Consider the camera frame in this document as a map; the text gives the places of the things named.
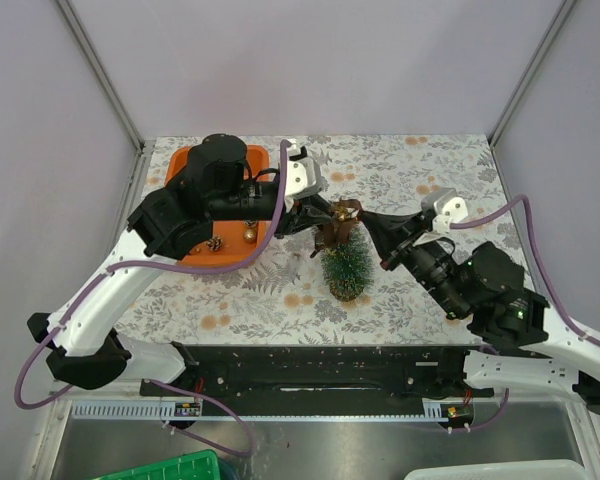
green plastic crate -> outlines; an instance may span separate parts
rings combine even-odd
[[[93,480],[220,480],[220,469],[216,452],[203,450]]]

orange basket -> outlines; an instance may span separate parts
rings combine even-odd
[[[171,156],[165,185],[187,164],[187,155],[190,149],[191,147],[182,147]],[[269,168],[269,154],[258,145],[247,145],[247,162],[255,175],[259,171]],[[263,175],[258,180],[267,178],[268,175]],[[255,243],[244,241],[243,236],[246,229],[243,221],[214,222],[213,234],[222,238],[220,250],[212,252],[204,243],[201,243],[192,248],[189,255],[178,263],[190,267],[224,267],[244,260],[262,243],[267,227],[265,222],[258,222]]]

cable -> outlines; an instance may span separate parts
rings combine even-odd
[[[240,418],[240,416],[238,416],[238,414],[236,412],[231,410],[224,403],[216,400],[213,397],[204,395],[202,393],[189,392],[188,390],[183,390],[181,388],[173,387],[173,386],[169,385],[168,383],[161,382],[160,380],[151,380],[151,383],[153,383],[154,385],[157,385],[160,388],[170,390],[174,393],[179,393],[181,395],[186,395],[188,397],[199,398],[201,400],[204,400],[205,402],[213,403],[218,408],[221,408],[226,413],[228,413],[236,422],[238,422],[238,425],[240,425],[240,427],[242,428],[244,433],[247,435],[247,438],[249,439],[249,448],[247,450],[234,450],[232,448],[225,447],[224,445],[220,445],[219,443],[209,440],[208,438],[204,438],[204,437],[201,437],[200,435],[196,435],[195,433],[187,432],[186,430],[178,430],[174,427],[174,430],[176,432],[178,432],[181,435],[184,435],[185,437],[189,437],[189,438],[192,438],[199,442],[206,443],[207,445],[209,445],[213,448],[217,448],[218,450],[222,450],[223,452],[228,453],[229,455],[235,455],[237,457],[250,457],[251,455],[253,455],[253,452],[254,452],[255,446],[256,446],[256,441],[255,441],[255,437],[253,436],[253,431],[251,430],[249,425],[247,425],[246,422],[244,420],[242,420]]]
[[[505,214],[506,212],[511,210],[513,207],[515,207],[516,204],[518,204],[519,202],[522,202],[522,204],[524,205],[525,219],[527,221],[527,232],[529,234],[529,245],[531,246],[531,252],[533,254],[533,259],[534,259],[536,265],[538,266],[538,270],[540,271],[540,276],[542,277],[542,280],[544,281],[544,284],[546,285],[547,290],[549,291],[549,296],[551,297],[551,300],[553,300],[553,303],[556,307],[556,310],[558,311],[558,314],[560,315],[560,318],[562,318],[562,321],[565,323],[565,325],[567,325],[571,330],[573,330],[575,332],[575,334],[578,335],[580,338],[583,338],[584,340],[591,342],[594,345],[597,345],[598,347],[600,347],[600,339],[589,336],[587,334],[587,332],[582,330],[571,319],[571,317],[567,313],[567,309],[565,308],[564,304],[560,300],[560,297],[558,296],[558,292],[556,291],[555,287],[553,286],[553,283],[551,282],[551,279],[549,278],[549,273],[547,272],[547,269],[544,266],[542,258],[540,257],[540,251],[538,250],[538,245],[536,243],[535,230],[533,228],[533,216],[531,215],[531,203],[529,202],[529,197],[527,197],[526,195],[517,195],[515,198],[513,198],[513,200],[511,200],[509,203],[507,203],[504,207],[499,208],[492,214],[487,215],[486,217],[482,217],[478,220],[474,220],[472,222],[452,223],[451,229],[452,230],[466,230],[468,228],[479,227],[479,226],[484,225],[485,223],[489,223],[489,222],[495,220],[496,218],[500,217],[501,215]]]
[[[118,263],[115,263],[115,264],[107,267],[106,271],[108,272],[108,274],[113,274],[116,272],[116,270],[120,270],[122,268],[146,267],[146,268],[156,268],[158,270],[165,270],[165,271],[176,272],[176,273],[187,273],[187,274],[193,274],[193,275],[208,275],[208,274],[229,273],[229,272],[233,272],[235,270],[238,270],[240,268],[243,268],[243,267],[249,265],[269,245],[269,242],[273,238],[273,235],[274,235],[276,229],[278,228],[278,223],[280,222],[280,217],[282,216],[282,211],[284,209],[284,194],[285,194],[285,189],[286,189],[286,184],[287,184],[287,161],[288,161],[287,148],[289,148],[290,146],[291,146],[291,143],[287,140],[282,140],[280,142],[280,183],[278,186],[278,196],[276,198],[276,205],[275,205],[275,208],[273,211],[273,217],[271,219],[271,223],[269,225],[269,228],[267,229],[267,232],[265,234],[265,237],[264,237],[262,243],[260,245],[258,245],[258,247],[247,258],[241,260],[240,262],[234,263],[232,265],[228,265],[226,267],[218,267],[218,268],[182,267],[182,266],[178,266],[178,265],[164,265],[164,264],[157,263],[157,262],[142,261],[142,260],[125,261],[125,262],[118,262]],[[71,303],[71,305],[69,305],[69,308],[67,308],[67,310],[64,312],[64,314],[58,321],[59,326],[53,328],[51,330],[51,332],[49,332],[48,335],[38,344],[38,346],[36,346],[36,348],[33,350],[31,355],[29,355],[29,358],[27,358],[24,365],[20,369],[20,373],[18,374],[18,378],[16,379],[16,384],[15,384],[15,388],[14,388],[14,392],[13,392],[13,398],[18,407],[20,407],[24,410],[33,410],[36,408],[43,407],[43,406],[48,405],[49,403],[53,402],[54,400],[60,398],[62,395],[64,395],[66,392],[68,392],[71,389],[72,385],[65,385],[59,391],[51,394],[49,397],[45,398],[44,400],[40,400],[35,403],[27,403],[22,399],[22,387],[24,385],[24,380],[27,376],[27,373],[31,369],[31,366],[33,365],[33,363],[36,361],[38,356],[40,356],[40,354],[46,348],[46,346],[49,345],[53,341],[54,337],[60,332],[60,330],[69,322],[69,320],[71,319],[71,315],[73,315],[73,313],[80,306],[80,304],[108,276],[109,275],[104,274],[104,273],[101,273],[100,275],[95,276],[87,284],[87,286],[85,286],[80,291],[80,293],[76,296],[75,300]],[[185,390],[183,390],[183,392],[185,392],[184,393],[185,395],[200,396],[200,398],[206,397],[206,396],[203,396],[202,394],[195,393],[195,392],[187,392]],[[211,397],[207,397],[207,398],[210,399],[209,401],[211,401],[211,403],[214,403],[215,405],[219,406],[220,408],[225,410],[227,413],[229,413],[231,416],[234,416],[234,415],[232,415],[232,412],[229,410],[229,407],[226,407],[224,404],[218,402],[215,399],[211,399]],[[210,443],[210,441],[207,441],[206,439],[203,439],[202,437],[198,437],[197,435],[195,435],[195,436],[194,435],[195,434],[187,432],[187,436],[192,436],[192,438],[195,438],[196,440],[200,440],[201,442],[205,442],[205,443],[213,446],[214,448],[222,449],[222,448],[220,448],[221,446],[218,446],[217,444],[212,444],[212,442]],[[248,434],[248,436],[251,441],[253,438],[252,435]]]

miniature christmas tree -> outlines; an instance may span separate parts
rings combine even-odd
[[[325,248],[321,257],[324,279],[336,299],[350,302],[373,283],[373,260],[360,226],[352,228],[348,242]]]

patterned table surface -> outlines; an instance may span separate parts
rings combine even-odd
[[[201,137],[156,142],[143,196],[164,184],[171,155]],[[326,199],[358,198],[367,210],[408,214],[441,186],[464,197],[470,219],[505,203],[484,135],[339,135],[297,137],[321,165]],[[265,147],[277,166],[281,137],[244,137]],[[524,263],[509,214],[474,230],[454,232],[455,257],[465,259],[491,240]],[[273,240],[250,267],[223,275],[163,273],[138,297],[116,328],[131,337],[185,344],[468,344],[479,339],[468,320],[444,312],[404,268],[385,272],[375,262],[374,285],[342,303],[331,296],[320,261],[310,259],[305,231]]]

